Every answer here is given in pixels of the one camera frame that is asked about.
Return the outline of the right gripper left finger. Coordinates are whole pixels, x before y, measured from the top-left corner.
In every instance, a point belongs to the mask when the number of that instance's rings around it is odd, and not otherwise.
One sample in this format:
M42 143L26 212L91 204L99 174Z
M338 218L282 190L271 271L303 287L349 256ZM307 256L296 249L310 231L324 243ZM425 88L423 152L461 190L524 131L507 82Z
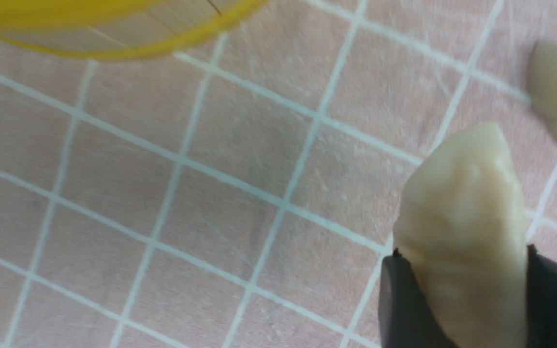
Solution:
M398 249L381 264L378 319L383 348L455 348L436 321L411 264Z

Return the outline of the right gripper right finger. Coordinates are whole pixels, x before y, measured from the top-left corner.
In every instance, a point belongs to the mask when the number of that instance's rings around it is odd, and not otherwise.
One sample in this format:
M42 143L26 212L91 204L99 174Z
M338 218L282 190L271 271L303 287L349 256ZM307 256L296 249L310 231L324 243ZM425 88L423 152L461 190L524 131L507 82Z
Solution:
M528 245L528 347L557 348L557 262Z

